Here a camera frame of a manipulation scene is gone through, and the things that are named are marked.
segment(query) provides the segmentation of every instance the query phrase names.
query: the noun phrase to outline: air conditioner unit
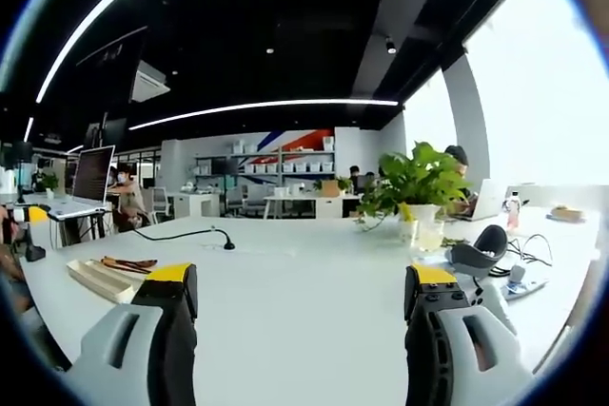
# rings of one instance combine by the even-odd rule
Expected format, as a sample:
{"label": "air conditioner unit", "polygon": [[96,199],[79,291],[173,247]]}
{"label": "air conditioner unit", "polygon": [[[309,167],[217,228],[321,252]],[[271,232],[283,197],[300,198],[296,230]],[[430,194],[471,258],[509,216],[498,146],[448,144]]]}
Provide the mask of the air conditioner unit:
{"label": "air conditioner unit", "polygon": [[144,102],[153,97],[169,92],[171,89],[165,86],[166,76],[144,61],[140,61],[135,74],[135,83],[131,99],[135,102]]}

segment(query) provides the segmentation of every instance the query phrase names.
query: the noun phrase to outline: glass wall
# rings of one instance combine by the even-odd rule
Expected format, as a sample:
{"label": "glass wall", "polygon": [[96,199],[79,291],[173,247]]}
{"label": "glass wall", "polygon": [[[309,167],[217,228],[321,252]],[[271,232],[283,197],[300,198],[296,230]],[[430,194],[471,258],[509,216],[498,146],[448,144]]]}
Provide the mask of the glass wall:
{"label": "glass wall", "polygon": [[161,170],[161,149],[122,153],[115,156],[112,164],[130,164],[140,186],[149,187]]}

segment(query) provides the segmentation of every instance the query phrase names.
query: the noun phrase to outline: laptop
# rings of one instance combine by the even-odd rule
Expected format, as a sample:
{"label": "laptop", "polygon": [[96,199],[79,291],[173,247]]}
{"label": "laptop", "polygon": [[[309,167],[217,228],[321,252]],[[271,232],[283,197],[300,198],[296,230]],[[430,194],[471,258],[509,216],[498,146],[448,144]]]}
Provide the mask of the laptop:
{"label": "laptop", "polygon": [[64,221],[106,211],[108,174],[113,154],[114,146],[96,147],[80,153],[71,198],[47,203],[51,219]]}
{"label": "laptop", "polygon": [[460,221],[479,221],[497,216],[505,201],[505,192],[507,192],[507,185],[493,180],[484,180],[473,211],[469,214],[455,214],[451,217]]}

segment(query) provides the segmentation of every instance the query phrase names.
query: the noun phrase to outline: wooden tray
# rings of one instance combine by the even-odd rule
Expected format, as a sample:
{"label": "wooden tray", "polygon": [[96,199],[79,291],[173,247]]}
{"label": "wooden tray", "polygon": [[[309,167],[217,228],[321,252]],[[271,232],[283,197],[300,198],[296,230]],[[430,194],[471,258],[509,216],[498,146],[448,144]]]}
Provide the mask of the wooden tray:
{"label": "wooden tray", "polygon": [[106,268],[99,261],[69,261],[66,266],[75,280],[114,303],[131,303],[143,282]]}

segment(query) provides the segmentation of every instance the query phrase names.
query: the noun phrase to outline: ceiling light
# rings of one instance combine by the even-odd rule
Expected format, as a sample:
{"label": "ceiling light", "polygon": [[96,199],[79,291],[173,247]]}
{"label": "ceiling light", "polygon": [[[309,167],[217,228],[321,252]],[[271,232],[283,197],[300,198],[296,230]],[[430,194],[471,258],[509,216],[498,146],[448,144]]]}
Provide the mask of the ceiling light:
{"label": "ceiling light", "polygon": [[393,40],[391,40],[389,37],[385,38],[384,45],[387,47],[387,52],[389,54],[395,54],[396,52],[398,52],[395,44],[393,43]]}
{"label": "ceiling light", "polygon": [[391,100],[359,100],[359,99],[319,99],[319,100],[282,100],[278,102],[259,102],[256,104],[243,104],[233,106],[220,106],[218,108],[204,109],[201,111],[193,111],[191,113],[179,114],[169,118],[150,121],[149,123],[139,124],[130,127],[129,130],[137,130],[138,128],[156,126],[157,124],[178,121],[179,119],[192,118],[194,116],[202,116],[204,114],[224,113],[226,111],[235,111],[237,109],[252,109],[263,108],[270,106],[297,106],[297,105],[376,105],[376,106],[397,106],[398,102]]}
{"label": "ceiling light", "polygon": [[72,152],[76,152],[78,149],[82,149],[83,145],[73,147],[70,151],[66,151],[66,154],[71,154]]}
{"label": "ceiling light", "polygon": [[29,118],[28,127],[26,128],[26,134],[23,136],[23,141],[26,142],[29,137],[29,131],[31,130],[31,125],[34,122],[34,118]]}
{"label": "ceiling light", "polygon": [[85,16],[85,19],[83,19],[83,21],[78,25],[76,30],[69,37],[64,47],[61,48],[59,54],[57,54],[55,62],[53,62],[53,65],[50,67],[49,73],[47,74],[47,77],[45,78],[42,87],[40,87],[40,91],[38,92],[38,96],[36,97],[37,104],[42,101],[43,97],[45,96],[45,93],[47,92],[47,89],[49,89],[50,82],[55,77],[55,73],[57,73],[57,70],[68,56],[70,50],[74,47],[74,45],[76,45],[76,42],[80,39],[83,33],[85,33],[88,27],[93,24],[97,17],[102,14],[114,1],[115,0],[101,0],[93,8],[93,10],[91,10],[88,15]]}

